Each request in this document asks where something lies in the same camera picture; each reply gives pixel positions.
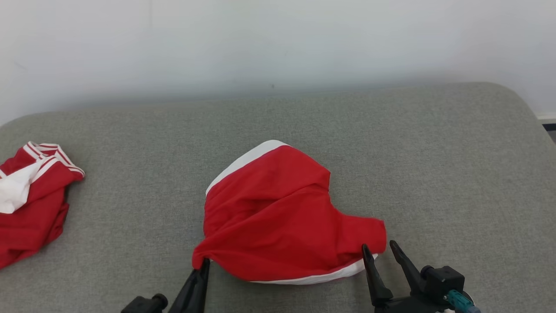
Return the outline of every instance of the gray cushion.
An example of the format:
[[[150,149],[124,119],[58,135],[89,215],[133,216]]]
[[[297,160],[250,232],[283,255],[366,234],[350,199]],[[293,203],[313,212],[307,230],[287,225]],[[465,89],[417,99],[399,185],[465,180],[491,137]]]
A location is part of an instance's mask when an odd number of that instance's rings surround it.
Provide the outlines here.
[[[472,83],[154,109],[26,116],[0,159],[57,143],[87,173],[64,233],[0,270],[1,312],[119,312],[172,299],[203,239],[205,189],[235,158],[284,141],[331,172],[339,210],[385,220],[420,268],[450,265],[483,312],[553,312],[556,145],[512,91]],[[377,267],[409,287],[387,251]],[[213,264],[206,312],[372,312],[363,273],[313,286],[239,281]]]

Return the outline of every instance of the white trim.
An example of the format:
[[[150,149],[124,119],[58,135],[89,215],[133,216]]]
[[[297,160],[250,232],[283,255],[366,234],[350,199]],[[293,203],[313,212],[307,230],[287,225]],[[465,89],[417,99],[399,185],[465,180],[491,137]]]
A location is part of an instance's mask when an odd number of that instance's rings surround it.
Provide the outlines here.
[[[72,172],[78,172],[80,173],[83,177],[85,177],[85,171],[82,170],[81,168],[77,167],[75,164],[73,164],[70,160],[70,158],[67,156],[67,154],[62,150],[62,147],[60,145],[57,144],[36,144],[32,141],[29,141],[27,143],[27,145],[25,145],[23,147],[23,149],[32,157],[36,158],[35,156],[33,156],[33,154],[30,153],[30,151],[39,154],[39,158],[46,158],[48,157],[47,155],[43,154],[42,151],[56,151],[54,153],[54,156],[60,161],[62,162],[62,164],[64,164],[70,171]]]
[[[338,278],[353,276],[365,269],[365,264],[363,259],[341,268],[335,272],[324,274],[324,275],[313,275],[302,278],[296,278],[292,280],[274,280],[274,281],[252,281],[257,283],[276,283],[279,285],[312,285],[314,283],[322,283],[331,280],[337,280]]]
[[[27,203],[31,180],[37,175],[42,162],[34,162],[0,179],[0,213],[12,214]]]
[[[278,140],[268,140],[263,142],[262,144],[254,147],[253,149],[249,150],[246,154],[240,156],[237,160],[235,160],[229,167],[220,173],[213,181],[208,185],[207,191],[205,195],[208,195],[210,189],[214,187],[217,183],[223,180],[226,176],[230,175],[231,173],[239,170],[240,168],[246,166],[248,163],[253,162],[254,160],[260,158],[264,154],[278,148],[281,146],[285,146],[287,144],[278,141]]]
[[[38,159],[39,159],[39,155],[37,154],[37,152],[34,151],[33,149],[31,149],[31,147],[29,147],[29,144],[28,144],[28,143],[25,144],[25,145],[23,146],[23,150],[24,150],[25,152],[27,152],[27,154],[30,155],[31,158],[33,158],[33,159],[35,159],[35,160],[38,160]]]
[[[31,183],[34,183],[37,179],[44,175],[44,173],[46,173],[56,162],[59,162],[59,160],[55,156],[49,156],[48,158],[44,159],[44,163],[41,165],[41,169],[38,170],[37,174],[31,180]]]

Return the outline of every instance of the robotic arm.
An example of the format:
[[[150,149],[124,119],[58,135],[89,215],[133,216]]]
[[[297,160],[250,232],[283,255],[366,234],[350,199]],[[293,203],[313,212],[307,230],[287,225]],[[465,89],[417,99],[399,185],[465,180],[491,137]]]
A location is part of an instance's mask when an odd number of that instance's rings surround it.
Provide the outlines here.
[[[375,267],[372,253],[366,244],[361,247],[371,303],[375,313],[436,313],[446,309],[457,313],[480,313],[471,297],[463,291],[465,277],[449,266],[425,266],[419,272],[395,241],[390,248],[401,265],[411,292],[409,297],[392,299]],[[193,270],[168,313],[203,313],[209,282],[210,261],[205,259],[200,270]],[[121,313],[162,313],[168,300],[162,294],[151,299],[136,297]]]
[[[375,267],[374,258],[364,244],[361,248],[375,313],[436,313],[451,309],[461,313],[480,313],[471,297],[463,291],[465,277],[449,266],[425,266],[419,272],[395,241],[390,248],[404,271],[411,292],[409,297],[392,299]]]

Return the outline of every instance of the red garment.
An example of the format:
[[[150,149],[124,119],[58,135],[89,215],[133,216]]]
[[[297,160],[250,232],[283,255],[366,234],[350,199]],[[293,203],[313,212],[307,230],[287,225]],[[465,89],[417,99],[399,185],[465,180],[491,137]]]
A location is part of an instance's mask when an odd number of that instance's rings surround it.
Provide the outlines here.
[[[267,283],[330,281],[364,269],[361,245],[386,249],[384,222],[330,203],[330,172],[304,153],[267,141],[232,163],[207,190],[205,240],[193,252],[232,275]]]
[[[29,178],[25,204],[12,214],[0,213],[0,268],[35,254],[58,238],[68,211],[65,187],[85,176],[58,145],[28,143],[0,165],[0,179],[36,162],[41,166]]]

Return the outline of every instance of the white wall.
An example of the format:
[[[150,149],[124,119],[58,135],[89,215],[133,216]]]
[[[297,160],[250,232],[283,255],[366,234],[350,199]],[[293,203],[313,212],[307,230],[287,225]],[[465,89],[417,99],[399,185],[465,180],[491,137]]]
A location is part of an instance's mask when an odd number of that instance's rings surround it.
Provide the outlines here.
[[[556,116],[551,0],[0,0],[0,124],[110,103],[492,81]]]

